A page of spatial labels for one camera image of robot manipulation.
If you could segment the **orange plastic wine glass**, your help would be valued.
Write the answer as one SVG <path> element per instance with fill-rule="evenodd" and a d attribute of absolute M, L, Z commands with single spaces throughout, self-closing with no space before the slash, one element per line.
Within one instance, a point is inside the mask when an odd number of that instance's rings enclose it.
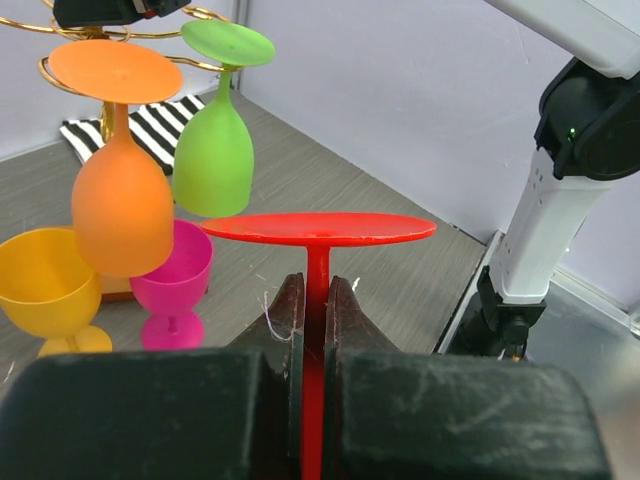
<path fill-rule="evenodd" d="M 72 189 L 79 253 L 108 276 L 149 273 L 172 251 L 174 204 L 163 170 L 131 134 L 129 108 L 171 98 L 182 74 L 149 48 L 104 39 L 64 44 L 49 65 L 63 84 L 114 106 L 112 136 L 81 167 Z"/>

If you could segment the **red plastic wine glass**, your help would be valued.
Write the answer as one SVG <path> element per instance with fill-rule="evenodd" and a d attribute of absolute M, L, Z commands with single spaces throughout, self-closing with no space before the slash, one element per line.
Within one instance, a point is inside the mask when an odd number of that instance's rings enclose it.
<path fill-rule="evenodd" d="M 433 235 L 437 226 L 414 216 L 379 212 L 264 213 L 209 219 L 201 226 L 219 238 L 307 250 L 300 473 L 303 479 L 319 479 L 330 251 L 416 241 Z"/>

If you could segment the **gold wire glass rack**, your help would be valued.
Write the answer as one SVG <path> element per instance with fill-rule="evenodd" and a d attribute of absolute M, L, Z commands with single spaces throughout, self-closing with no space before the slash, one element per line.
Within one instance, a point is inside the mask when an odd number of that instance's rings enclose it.
<path fill-rule="evenodd" d="M 51 10 L 53 7 L 54 1 L 42 1 L 46 6 L 48 6 Z M 217 12 L 208 10 L 206 8 L 200 6 L 186 6 L 181 10 L 184 14 L 189 15 L 196 19 L 216 19 L 224 22 L 230 22 L 230 19 L 224 15 L 221 15 Z M 120 27 L 122 32 L 120 31 L 111 31 L 108 27 L 111 26 L 86 26 L 86 27 L 75 27 L 75 28 L 62 28 L 58 25 L 54 15 L 50 21 L 49 27 L 38 26 L 26 24 L 23 22 L 19 22 L 16 20 L 11 20 L 6 17 L 1 16 L 1 24 L 5 26 L 9 26 L 12 28 L 41 33 L 41 34 L 56 34 L 62 37 L 65 37 L 71 41 L 84 41 L 84 40 L 92 40 L 92 39 L 107 39 L 113 40 L 118 39 L 121 42 L 127 42 L 130 38 L 135 39 L 163 39 L 163 38 L 174 38 L 179 37 L 181 35 L 180 31 L 166 31 L 166 32 L 152 32 L 152 33 L 135 33 L 130 29 L 130 25 L 128 26 L 115 26 Z M 197 62 L 190 58 L 186 57 L 175 57 L 168 56 L 171 61 L 174 61 L 179 64 L 186 64 L 192 66 L 194 68 L 208 70 L 208 71 L 216 71 L 222 72 L 222 67 L 217 67 L 209 64 L 205 64 L 202 62 Z M 83 96 L 78 91 L 68 87 L 63 84 L 59 80 L 55 79 L 47 70 L 48 65 L 48 57 L 42 58 L 38 63 L 38 71 L 41 76 L 51 85 L 58 88 L 59 90 L 66 91 L 73 95 Z M 115 127 L 115 104 L 103 101 L 101 106 L 101 113 L 99 117 L 100 121 L 100 130 L 102 134 L 102 138 L 106 141 L 109 140 L 113 135 L 113 130 Z M 111 277 L 103 277 L 102 279 L 102 302 L 124 302 L 130 301 L 134 299 L 134 295 L 132 293 L 129 280 L 124 278 L 111 278 Z"/>

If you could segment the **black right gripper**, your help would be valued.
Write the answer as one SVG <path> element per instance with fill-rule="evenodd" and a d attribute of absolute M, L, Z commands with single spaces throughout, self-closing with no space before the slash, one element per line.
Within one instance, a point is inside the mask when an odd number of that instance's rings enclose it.
<path fill-rule="evenodd" d="M 55 0 L 53 15 L 62 28 L 128 26 L 165 17 L 188 6 L 190 0 Z"/>

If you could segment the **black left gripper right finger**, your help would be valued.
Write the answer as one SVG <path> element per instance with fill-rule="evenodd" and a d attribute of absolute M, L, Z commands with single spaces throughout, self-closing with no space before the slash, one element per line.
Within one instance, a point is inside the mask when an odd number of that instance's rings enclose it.
<path fill-rule="evenodd" d="M 400 351 L 331 281 L 327 479 L 609 479 L 579 383 L 549 365 Z"/>

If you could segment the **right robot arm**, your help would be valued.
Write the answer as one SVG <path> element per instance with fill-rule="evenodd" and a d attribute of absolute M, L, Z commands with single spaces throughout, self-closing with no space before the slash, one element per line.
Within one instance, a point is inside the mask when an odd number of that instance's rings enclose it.
<path fill-rule="evenodd" d="M 620 5 L 599 1 L 499 1 L 496 8 L 569 52 L 544 91 L 527 185 L 506 235 L 480 273 L 477 310 L 450 329 L 451 354 L 521 359 L 545 310 L 553 270 L 591 209 L 639 169 L 639 30 Z M 407 216 L 320 212 L 242 215 L 253 162 L 234 153 L 207 162 L 189 124 L 175 155 L 174 197 L 204 214 L 209 235 L 300 246 L 309 260 L 308 306 L 326 310 L 329 252 L 425 238 L 434 226 Z"/>

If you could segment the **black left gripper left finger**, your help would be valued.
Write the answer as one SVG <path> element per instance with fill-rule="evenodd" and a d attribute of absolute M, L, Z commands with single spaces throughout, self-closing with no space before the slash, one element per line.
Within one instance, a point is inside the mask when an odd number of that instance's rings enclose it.
<path fill-rule="evenodd" d="M 5 479 L 297 479 L 305 282 L 225 347 L 33 362 L 1 405 Z"/>

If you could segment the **green plastic wine glass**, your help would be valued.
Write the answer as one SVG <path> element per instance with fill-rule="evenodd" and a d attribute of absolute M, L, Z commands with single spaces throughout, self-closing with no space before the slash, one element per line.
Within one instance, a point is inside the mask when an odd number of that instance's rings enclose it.
<path fill-rule="evenodd" d="M 259 32 L 222 20 L 189 21 L 181 33 L 192 49 L 225 69 L 264 65 L 276 53 Z M 232 103 L 230 84 L 231 73 L 221 73 L 213 99 L 187 122 L 175 149 L 174 200 L 206 218 L 236 215 L 250 200 L 254 148 Z"/>

